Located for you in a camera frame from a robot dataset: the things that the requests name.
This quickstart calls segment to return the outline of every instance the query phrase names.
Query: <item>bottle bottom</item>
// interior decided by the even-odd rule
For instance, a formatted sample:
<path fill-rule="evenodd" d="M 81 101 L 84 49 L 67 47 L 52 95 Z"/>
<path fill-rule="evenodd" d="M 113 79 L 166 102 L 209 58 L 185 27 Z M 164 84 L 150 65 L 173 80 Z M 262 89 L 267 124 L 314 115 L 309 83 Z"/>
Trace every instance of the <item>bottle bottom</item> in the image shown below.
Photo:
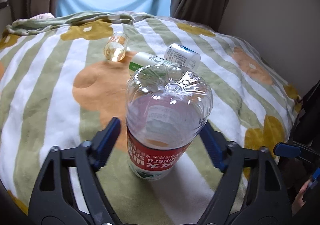
<path fill-rule="evenodd" d="M 109 61 L 120 61 L 125 56 L 125 49 L 123 47 L 106 47 L 103 53 Z"/>
<path fill-rule="evenodd" d="M 129 167 L 131 169 L 131 171 L 136 175 L 138 176 L 139 178 L 141 179 L 145 179 L 145 180 L 158 180 L 158 179 L 161 179 L 163 177 L 165 177 L 170 171 L 172 168 L 169 168 L 167 170 L 164 170 L 164 171 L 147 171 L 147 170 L 143 170 L 139 167 L 137 167 L 130 159 L 128 159 L 128 164 L 129 164 Z"/>

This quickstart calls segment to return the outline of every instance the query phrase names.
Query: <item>wall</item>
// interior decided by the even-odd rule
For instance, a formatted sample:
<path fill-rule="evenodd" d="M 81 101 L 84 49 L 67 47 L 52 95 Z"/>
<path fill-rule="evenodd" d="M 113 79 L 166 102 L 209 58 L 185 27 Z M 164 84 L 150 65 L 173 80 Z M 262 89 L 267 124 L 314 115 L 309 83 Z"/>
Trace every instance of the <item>wall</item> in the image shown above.
<path fill-rule="evenodd" d="M 10 7 L 7 6 L 3 9 L 0 9 L 0 39 L 1 39 L 1 33 L 4 30 L 4 27 L 7 24 L 11 24 L 11 23 L 12 23 L 12 19 L 11 19 Z"/>
<path fill-rule="evenodd" d="M 301 95 L 320 79 L 320 0 L 229 0 L 219 32 L 248 41 Z"/>

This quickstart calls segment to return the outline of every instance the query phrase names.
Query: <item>clear plastic bottle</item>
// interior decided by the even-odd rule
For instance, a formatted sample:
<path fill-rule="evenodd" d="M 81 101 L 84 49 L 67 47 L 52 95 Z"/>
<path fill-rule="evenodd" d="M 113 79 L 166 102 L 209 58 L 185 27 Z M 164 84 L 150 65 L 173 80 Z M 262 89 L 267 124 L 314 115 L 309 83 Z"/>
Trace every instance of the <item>clear plastic bottle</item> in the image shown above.
<path fill-rule="evenodd" d="M 125 56 L 128 45 L 128 36 L 123 32 L 115 32 L 103 49 L 103 53 L 109 61 L 120 61 Z"/>
<path fill-rule="evenodd" d="M 141 178 L 165 176 L 198 135 L 212 110 L 212 91 L 185 67 L 137 70 L 127 85 L 129 165 Z"/>

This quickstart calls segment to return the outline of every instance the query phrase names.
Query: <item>yellow flower pattern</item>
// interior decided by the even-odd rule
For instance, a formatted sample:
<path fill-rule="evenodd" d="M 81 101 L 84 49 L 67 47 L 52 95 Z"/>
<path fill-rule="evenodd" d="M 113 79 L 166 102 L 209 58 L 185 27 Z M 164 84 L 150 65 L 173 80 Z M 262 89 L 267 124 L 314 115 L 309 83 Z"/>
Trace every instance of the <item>yellow flower pattern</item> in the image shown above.
<path fill-rule="evenodd" d="M 108 38 L 112 34 L 113 28 L 110 23 L 104 22 L 103 20 L 97 20 L 80 26 L 70 26 L 66 33 L 61 34 L 61 39 L 63 41 L 68 41 L 83 38 L 90 41 Z"/>
<path fill-rule="evenodd" d="M 285 132 L 281 122 L 273 116 L 265 116 L 263 130 L 260 128 L 247 129 L 244 137 L 244 147 L 259 150 L 261 146 L 268 147 L 273 157 L 273 148 L 285 139 Z M 249 168 L 244 169 L 244 175 L 249 178 Z"/>
<path fill-rule="evenodd" d="M 235 47 L 231 57 L 238 63 L 240 69 L 248 74 L 252 79 L 256 79 L 267 85 L 273 84 L 270 74 L 263 69 L 259 63 L 247 55 L 242 48 Z"/>
<path fill-rule="evenodd" d="M 0 40 L 0 49 L 7 48 L 7 47 L 10 47 L 10 46 L 16 44 L 19 38 L 20 38 L 20 36 L 15 35 L 15 34 L 8 34 L 8 35 L 4 36 Z"/>
<path fill-rule="evenodd" d="M 298 95 L 298 92 L 290 84 L 287 86 L 283 86 L 283 88 L 284 88 L 284 91 L 286 92 L 286 94 L 288 95 L 288 97 L 294 100 L 294 110 L 299 113 L 302 105 L 300 102 L 301 97 Z"/>
<path fill-rule="evenodd" d="M 195 35 L 202 34 L 202 35 L 205 35 L 208 37 L 215 37 L 216 36 L 213 32 L 211 32 L 209 30 L 202 29 L 202 28 L 196 27 L 196 26 L 191 26 L 186 23 L 177 23 L 177 26 L 179 27 L 179 29 L 181 29 L 185 32 L 191 33 L 191 34 L 195 34 Z"/>
<path fill-rule="evenodd" d="M 3 67 L 2 63 L 0 62 L 0 80 L 3 77 L 3 74 L 4 74 L 4 67 Z"/>
<path fill-rule="evenodd" d="M 24 214 L 28 215 L 28 207 L 25 206 L 25 204 L 22 201 L 20 201 L 18 198 L 14 197 L 10 190 L 8 191 L 8 194 L 10 195 L 14 203 L 24 212 Z"/>

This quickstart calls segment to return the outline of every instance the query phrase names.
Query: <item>yellow liquid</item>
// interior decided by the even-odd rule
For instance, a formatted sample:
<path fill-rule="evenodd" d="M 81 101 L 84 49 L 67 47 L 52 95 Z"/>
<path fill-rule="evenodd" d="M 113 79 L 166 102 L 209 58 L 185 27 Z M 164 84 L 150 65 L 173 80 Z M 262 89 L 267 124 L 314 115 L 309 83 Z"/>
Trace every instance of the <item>yellow liquid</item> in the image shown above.
<path fill-rule="evenodd" d="M 125 48 L 118 42 L 107 43 L 103 53 L 109 61 L 120 61 L 125 56 Z"/>

